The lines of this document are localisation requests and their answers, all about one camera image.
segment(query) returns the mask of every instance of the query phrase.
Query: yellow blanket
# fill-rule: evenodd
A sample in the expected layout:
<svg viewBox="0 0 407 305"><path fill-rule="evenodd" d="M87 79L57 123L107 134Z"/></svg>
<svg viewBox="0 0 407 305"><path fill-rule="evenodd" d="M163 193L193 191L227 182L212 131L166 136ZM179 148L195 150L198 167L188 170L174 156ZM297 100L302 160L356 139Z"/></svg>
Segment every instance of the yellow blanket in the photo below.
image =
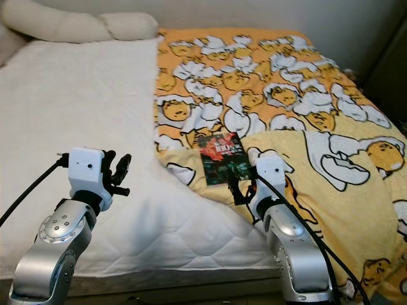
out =
<svg viewBox="0 0 407 305"><path fill-rule="evenodd" d="M406 301L406 138L378 108L297 32L163 29L159 40L160 161L198 194L234 206L227 186L207 187L197 138L237 132L251 157L277 152L286 198L368 295ZM333 266L342 291L360 299Z"/></svg>

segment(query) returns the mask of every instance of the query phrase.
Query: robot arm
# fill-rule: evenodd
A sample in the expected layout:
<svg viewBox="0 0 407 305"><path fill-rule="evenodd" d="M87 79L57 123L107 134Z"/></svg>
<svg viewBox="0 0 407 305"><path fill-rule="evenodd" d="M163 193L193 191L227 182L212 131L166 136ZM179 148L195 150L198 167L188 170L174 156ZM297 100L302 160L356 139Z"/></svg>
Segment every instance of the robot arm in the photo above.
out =
<svg viewBox="0 0 407 305"><path fill-rule="evenodd" d="M125 178L131 155L122 157L112 175L114 151L75 148L69 154L71 199L61 200L40 225L33 246L16 268L9 305L63 304L75 264L92 237L96 216L107 210L112 195L128 196L118 187Z"/></svg>
<svg viewBox="0 0 407 305"><path fill-rule="evenodd" d="M284 195L284 160L277 155L254 161L258 175ZM236 187L230 186L242 202ZM311 235L278 196L256 179L256 194L247 203L255 219L263 221L269 249L281 275L284 299L291 304L322 304L333 300L326 261Z"/></svg>

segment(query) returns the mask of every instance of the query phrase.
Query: black cable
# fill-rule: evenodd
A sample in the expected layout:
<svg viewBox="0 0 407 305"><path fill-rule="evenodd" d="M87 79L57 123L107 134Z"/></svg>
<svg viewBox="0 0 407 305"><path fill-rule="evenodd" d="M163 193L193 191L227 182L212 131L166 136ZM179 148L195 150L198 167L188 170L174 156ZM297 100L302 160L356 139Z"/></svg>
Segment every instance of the black cable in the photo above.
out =
<svg viewBox="0 0 407 305"><path fill-rule="evenodd" d="M35 189L38 184L40 184L47 176L49 176L58 166L67 167L69 154L63 154L62 157L55 162L45 173L43 173L37 180L35 180L14 202L13 204L7 209L7 211L3 214L0 218L0 227L4 224L7 218L13 213L16 207L19 206L21 201L24 200L25 197Z"/></svg>
<svg viewBox="0 0 407 305"><path fill-rule="evenodd" d="M356 276L351 272L351 270L341 261L341 259L314 233L314 231L311 229L311 227L305 222L305 220L301 217L301 215L297 212L297 210L286 200L286 198L281 195L278 190L275 189L269 183L266 179L264 179L262 176L257 174L257 178L262 181L268 188L270 188L276 195L279 197L280 200L292 211L292 213L297 217L297 219L301 222L301 224L307 229L307 231L310 233L311 237L314 239L315 243L317 244L319 250L321 251L322 255L324 256L324 259L326 261L326 266L328 268L328 273L329 277L331 278L331 283L332 283L332 288L333 288L333 295L335 298L335 302L338 302L336 298L339 297L338 293L338 285L336 283L336 278L335 274L332 268L331 261L329 260L329 257L326 253L328 253L332 256L332 258L342 267L342 269L349 275L350 280L352 283L356 286L356 291L360 291L362 295L362 301L365 305L369 305L370 301L368 296L366 295L366 292L364 291L362 285L360 284L359 280L356 278Z"/></svg>

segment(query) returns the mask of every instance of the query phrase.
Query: quilted mattress surface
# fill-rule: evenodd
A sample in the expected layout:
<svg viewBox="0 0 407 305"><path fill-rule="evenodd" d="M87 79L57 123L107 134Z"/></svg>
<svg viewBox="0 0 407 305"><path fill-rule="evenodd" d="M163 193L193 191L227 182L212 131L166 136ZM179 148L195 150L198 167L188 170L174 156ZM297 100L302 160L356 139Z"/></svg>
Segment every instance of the quilted mattress surface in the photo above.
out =
<svg viewBox="0 0 407 305"><path fill-rule="evenodd" d="M0 213L71 147L130 153L123 187L102 212L77 276L135 271L273 269L262 234L230 207L189 190L153 146L156 40L35 41L0 70ZM41 221L69 192L59 168L0 230L0 278L13 276Z"/></svg>

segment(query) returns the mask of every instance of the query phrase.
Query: book cover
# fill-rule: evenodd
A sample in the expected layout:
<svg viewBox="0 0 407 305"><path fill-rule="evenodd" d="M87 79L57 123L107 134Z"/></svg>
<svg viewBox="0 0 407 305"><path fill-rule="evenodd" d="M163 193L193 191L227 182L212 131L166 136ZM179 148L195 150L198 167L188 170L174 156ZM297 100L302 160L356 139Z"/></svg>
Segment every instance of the book cover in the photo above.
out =
<svg viewBox="0 0 407 305"><path fill-rule="evenodd" d="M249 158L235 132L200 137L198 145L208 186L227 183L231 175L251 178Z"/></svg>

